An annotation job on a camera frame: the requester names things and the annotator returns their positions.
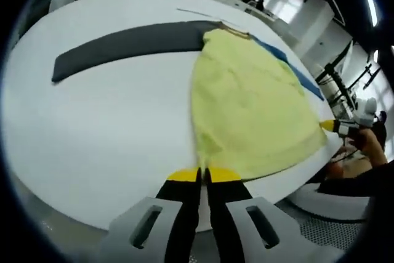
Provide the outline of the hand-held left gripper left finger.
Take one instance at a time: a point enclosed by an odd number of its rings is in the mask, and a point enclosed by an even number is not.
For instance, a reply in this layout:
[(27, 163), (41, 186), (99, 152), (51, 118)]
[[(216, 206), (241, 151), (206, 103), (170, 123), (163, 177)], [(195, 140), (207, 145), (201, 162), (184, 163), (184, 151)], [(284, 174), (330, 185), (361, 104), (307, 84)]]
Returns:
[(201, 170), (172, 173), (157, 195), (114, 219), (100, 262), (188, 262), (199, 220)]

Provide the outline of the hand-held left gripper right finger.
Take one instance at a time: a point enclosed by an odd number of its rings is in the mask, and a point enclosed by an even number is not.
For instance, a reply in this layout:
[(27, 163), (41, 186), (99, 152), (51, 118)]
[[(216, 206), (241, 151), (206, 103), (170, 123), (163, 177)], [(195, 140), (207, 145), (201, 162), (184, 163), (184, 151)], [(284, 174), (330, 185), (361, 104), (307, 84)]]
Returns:
[(210, 219), (221, 262), (300, 262), (297, 222), (264, 198), (253, 198), (240, 176), (207, 168)]

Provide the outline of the person's right hand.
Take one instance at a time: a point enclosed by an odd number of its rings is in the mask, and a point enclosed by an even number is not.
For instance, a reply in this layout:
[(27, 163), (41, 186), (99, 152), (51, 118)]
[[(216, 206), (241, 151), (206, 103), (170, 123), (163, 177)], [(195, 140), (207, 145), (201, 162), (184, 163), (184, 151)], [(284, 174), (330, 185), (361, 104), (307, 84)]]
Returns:
[(350, 137), (350, 143), (369, 158), (372, 167), (388, 163), (383, 148), (370, 129), (359, 129)]

